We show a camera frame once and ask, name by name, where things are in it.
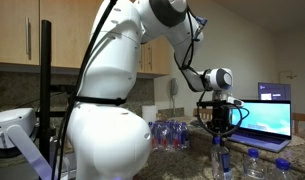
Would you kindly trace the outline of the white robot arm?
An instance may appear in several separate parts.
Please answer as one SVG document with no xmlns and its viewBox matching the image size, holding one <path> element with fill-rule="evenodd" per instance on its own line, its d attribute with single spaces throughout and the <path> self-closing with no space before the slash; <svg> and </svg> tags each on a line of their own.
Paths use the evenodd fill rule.
<svg viewBox="0 0 305 180">
<path fill-rule="evenodd" d="M 76 180 L 132 180 L 146 163 L 152 134 L 146 121 L 122 105 L 133 88 L 141 46 L 160 36 L 194 92 L 211 91 L 214 106 L 234 103 L 232 72 L 191 67 L 206 20 L 187 0 L 103 0 L 66 118 L 76 155 Z"/>
</svg>

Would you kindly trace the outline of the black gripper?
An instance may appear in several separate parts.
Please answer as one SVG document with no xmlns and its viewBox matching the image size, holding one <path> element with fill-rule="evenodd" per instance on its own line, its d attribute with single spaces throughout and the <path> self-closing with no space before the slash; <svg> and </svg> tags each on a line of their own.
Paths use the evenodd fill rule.
<svg viewBox="0 0 305 180">
<path fill-rule="evenodd" d="M 230 126 L 230 109 L 225 106 L 214 107 L 212 111 L 212 129 L 214 131 L 226 131 L 222 133 L 221 138 L 228 137 L 228 129 Z M 216 132 L 212 133 L 213 137 L 217 137 Z"/>
</svg>

